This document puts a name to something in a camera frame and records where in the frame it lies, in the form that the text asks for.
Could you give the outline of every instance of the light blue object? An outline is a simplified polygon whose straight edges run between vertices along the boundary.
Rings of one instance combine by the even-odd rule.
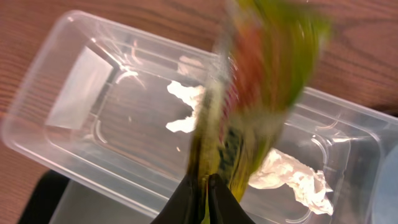
[[[373,204],[373,224],[398,223],[398,146],[387,156]]]

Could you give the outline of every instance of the food wrapper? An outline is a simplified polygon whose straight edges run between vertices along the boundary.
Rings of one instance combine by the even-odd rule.
[[[218,173],[241,200],[250,175],[278,140],[329,33],[327,20],[280,0],[228,1],[228,11],[187,170],[200,185],[203,222],[208,222],[208,176]]]

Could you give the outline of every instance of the white label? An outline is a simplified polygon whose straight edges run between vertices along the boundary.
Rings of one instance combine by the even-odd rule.
[[[80,129],[112,69],[106,60],[85,47],[70,71],[46,125]]]

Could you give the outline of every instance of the clear plastic container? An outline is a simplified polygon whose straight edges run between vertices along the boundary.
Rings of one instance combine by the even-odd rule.
[[[190,134],[168,122],[192,109],[172,80],[206,83],[217,56],[84,12],[65,14],[29,69],[2,139],[31,159],[154,217],[182,179]],[[307,88],[275,146],[325,172],[332,217],[315,215],[282,186],[248,188],[257,223],[367,223],[379,168],[397,145],[398,120]]]

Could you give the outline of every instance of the brown wooden surface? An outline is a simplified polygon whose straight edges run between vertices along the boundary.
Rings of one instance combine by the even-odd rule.
[[[335,36],[312,87],[380,110],[398,108],[398,1],[309,0]],[[223,0],[0,0],[0,115],[55,20],[79,9],[210,50]],[[46,170],[0,144],[0,223],[15,223]]]

